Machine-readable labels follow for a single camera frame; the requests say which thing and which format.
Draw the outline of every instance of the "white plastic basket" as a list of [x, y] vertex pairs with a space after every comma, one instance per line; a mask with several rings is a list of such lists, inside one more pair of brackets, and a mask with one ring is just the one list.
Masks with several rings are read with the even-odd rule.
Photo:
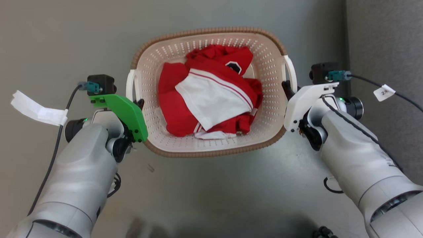
[[[157, 85], [165, 62], [183, 62], [194, 49], [210, 44], [248, 46], [254, 55], [245, 77], [257, 78], [263, 87], [263, 102], [247, 135], [222, 140], [201, 140], [193, 135], [175, 137], [161, 125]], [[132, 61], [126, 96], [145, 100], [143, 115], [148, 129], [145, 145], [166, 157], [207, 157], [229, 155], [269, 146], [285, 133], [283, 119], [287, 99], [281, 83], [289, 74], [291, 88], [297, 90], [294, 66], [282, 43], [260, 28], [208, 28], [169, 34], [144, 44]]]

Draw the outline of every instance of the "gray wall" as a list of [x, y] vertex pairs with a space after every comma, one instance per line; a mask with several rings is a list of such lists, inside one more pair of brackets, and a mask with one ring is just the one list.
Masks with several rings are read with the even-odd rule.
[[[387, 84], [423, 105], [423, 1], [347, 1], [351, 72]], [[392, 96], [379, 102], [377, 87], [352, 81], [352, 93], [364, 104], [361, 122], [369, 127], [404, 167], [423, 184], [423, 114]]]
[[[310, 83], [312, 64], [344, 61], [342, 10], [339, 0], [2, 0], [0, 237], [27, 214], [50, 162], [58, 129], [14, 110], [10, 101], [16, 90], [44, 106], [64, 108], [78, 81], [104, 73], [115, 77], [118, 94], [123, 95], [132, 57], [149, 38], [219, 26], [262, 27], [273, 32], [285, 45], [303, 86]], [[86, 95], [77, 94], [69, 118], [90, 116], [93, 111]], [[270, 148], [220, 159], [177, 161], [138, 145], [138, 152], [119, 167], [122, 188], [108, 201], [94, 236], [122, 237], [135, 215], [168, 227], [185, 222], [194, 229], [210, 229], [235, 222], [242, 229], [245, 223], [236, 215], [240, 210], [245, 211], [241, 213], [244, 219], [254, 223], [260, 217], [275, 231], [280, 226], [276, 221], [301, 213], [312, 216], [316, 225], [332, 224], [345, 237], [352, 236], [362, 224], [359, 213], [348, 198], [339, 199], [324, 190], [321, 181], [329, 172], [319, 155], [303, 139], [294, 149], [293, 141], [285, 138]], [[62, 139], [60, 150], [65, 145]], [[146, 168], [148, 164], [155, 166], [154, 174]], [[225, 176], [217, 176], [222, 169]], [[202, 183], [214, 189], [206, 191]], [[277, 191], [277, 196], [270, 191]], [[262, 196], [271, 199], [263, 202]], [[234, 201], [240, 200], [245, 205], [236, 206]], [[289, 213], [283, 218], [267, 215], [276, 208]], [[227, 221], [225, 211], [231, 213]], [[351, 214], [358, 219], [351, 219]]]

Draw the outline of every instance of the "black patch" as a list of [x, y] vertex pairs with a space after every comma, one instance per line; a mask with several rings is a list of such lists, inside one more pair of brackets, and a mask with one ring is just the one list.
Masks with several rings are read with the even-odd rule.
[[97, 210], [97, 218], [99, 217], [99, 215], [100, 215], [100, 210], [101, 210], [101, 207], [99, 207], [99, 209]]
[[238, 64], [236, 64], [236, 63], [229, 62], [229, 63], [226, 64], [226, 66], [228, 66], [229, 68], [233, 69], [238, 74], [241, 73], [241, 67]]

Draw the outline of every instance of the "black cable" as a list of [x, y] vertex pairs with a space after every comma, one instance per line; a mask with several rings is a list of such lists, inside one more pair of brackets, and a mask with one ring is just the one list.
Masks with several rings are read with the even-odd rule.
[[34, 222], [32, 222], [31, 229], [29, 229], [28, 234], [27, 236], [25, 236], [25, 238], [29, 237], [29, 235], [31, 234], [32, 228], [34, 228]]
[[113, 189], [113, 191], [111, 191], [108, 195], [107, 195], [107, 198], [109, 198], [109, 197], [111, 197], [111, 196], [113, 196], [113, 194], [115, 194], [120, 188], [121, 188], [121, 183], [122, 183], [122, 179], [121, 179], [121, 176], [118, 174], [118, 173], [116, 173], [116, 176], [118, 177], [118, 178], [114, 178], [114, 180], [115, 180], [115, 188]]
[[[71, 103], [72, 100], [76, 94], [76, 92], [78, 91], [78, 89], [81, 87], [81, 85], [78, 85], [74, 91], [71, 94], [71, 97], [69, 98], [68, 104], [66, 105], [66, 109], [69, 110], [69, 108], [71, 107]], [[62, 130], [63, 130], [63, 126], [60, 125], [59, 126], [59, 132], [57, 134], [57, 139], [56, 139], [56, 145], [54, 147], [54, 151], [53, 151], [53, 156], [52, 156], [52, 160], [50, 161], [50, 165], [49, 168], [47, 169], [47, 173], [44, 176], [43, 182], [40, 185], [40, 188], [38, 189], [37, 195], [35, 196], [34, 202], [32, 203], [31, 209], [28, 212], [28, 216], [31, 215], [32, 211], [34, 211], [35, 205], [37, 205], [38, 199], [40, 198], [41, 192], [43, 191], [44, 186], [46, 185], [47, 179], [49, 178], [50, 172], [52, 170], [54, 161], [56, 160], [56, 155], [57, 155], [57, 150], [59, 149], [59, 143], [60, 143], [60, 137], [62, 135]]]
[[327, 185], [327, 177], [325, 178], [325, 179], [323, 179], [323, 185], [324, 185], [324, 187], [327, 189], [327, 190], [329, 190], [330, 192], [333, 192], [333, 193], [335, 193], [335, 194], [343, 194], [343, 191], [342, 190], [333, 190], [333, 189], [331, 189], [331, 188], [329, 188], [329, 186]]
[[[361, 80], [363, 80], [363, 81], [365, 81], [365, 82], [367, 82], [367, 83], [371, 83], [371, 84], [373, 84], [373, 85], [375, 85], [375, 86], [378, 86], [378, 87], [382, 87], [382, 85], [380, 85], [380, 84], [378, 84], [378, 83], [376, 83], [376, 82], [373, 82], [373, 81], [371, 81], [370, 79], [368, 79], [368, 78], [365, 78], [365, 77], [361, 77], [361, 76], [358, 76], [358, 75], [347, 75], [347, 77], [354, 77], [354, 78], [358, 78], [358, 79], [361, 79]], [[415, 106], [415, 107], [417, 107], [421, 112], [423, 112], [423, 108], [422, 107], [420, 107], [420, 105], [418, 105], [416, 102], [414, 102], [413, 100], [411, 100], [411, 99], [409, 99], [408, 97], [406, 97], [406, 96], [404, 96], [404, 95], [402, 95], [402, 94], [400, 94], [400, 93], [398, 93], [398, 92], [395, 92], [394, 93], [395, 95], [397, 95], [398, 97], [400, 97], [400, 98], [402, 98], [402, 99], [404, 99], [404, 100], [406, 100], [407, 102], [409, 102], [409, 103], [411, 103], [411, 104], [413, 104], [413, 106]]]
[[348, 118], [346, 118], [344, 115], [342, 115], [341, 113], [338, 112], [338, 110], [336, 110], [335, 108], [333, 108], [325, 99], [324, 97], [322, 97], [323, 102], [326, 104], [326, 106], [328, 106], [330, 108], [330, 110], [332, 110], [333, 112], [336, 113], [336, 115], [338, 115], [339, 117], [341, 117], [342, 119], [344, 119], [344, 121], [348, 122], [349, 124], [351, 124], [355, 129], [361, 131], [364, 135], [366, 135], [367, 137], [369, 137], [374, 143], [376, 143], [377, 145], [379, 145], [380, 149], [385, 152], [390, 158], [391, 160], [394, 162], [394, 164], [398, 167], [399, 170], [401, 170], [401, 172], [403, 171], [403, 169], [401, 168], [401, 166], [399, 166], [399, 164], [397, 163], [397, 161], [394, 159], [394, 157], [391, 155], [391, 153], [389, 153], [385, 148], [382, 147], [382, 145], [379, 143], [379, 141], [377, 141], [372, 135], [370, 135], [369, 133], [367, 133], [365, 130], [363, 130], [361, 127], [357, 126], [355, 123], [353, 123], [352, 121], [350, 121]]

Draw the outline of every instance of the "tag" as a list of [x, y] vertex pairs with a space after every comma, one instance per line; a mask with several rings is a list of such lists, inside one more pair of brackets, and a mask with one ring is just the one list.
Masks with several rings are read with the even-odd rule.
[[250, 112], [251, 116], [255, 116], [255, 114], [257, 113], [258, 109], [257, 108], [253, 108]]
[[393, 90], [388, 85], [384, 84], [381, 88], [376, 89], [373, 94], [379, 100], [379, 102], [389, 98], [390, 96], [395, 94], [395, 90]]
[[13, 94], [13, 97], [14, 99], [10, 104], [12, 104], [12, 106], [20, 113], [36, 121], [56, 126], [63, 126], [68, 120], [68, 109], [58, 110], [45, 108], [20, 91], [16, 91], [16, 93]]

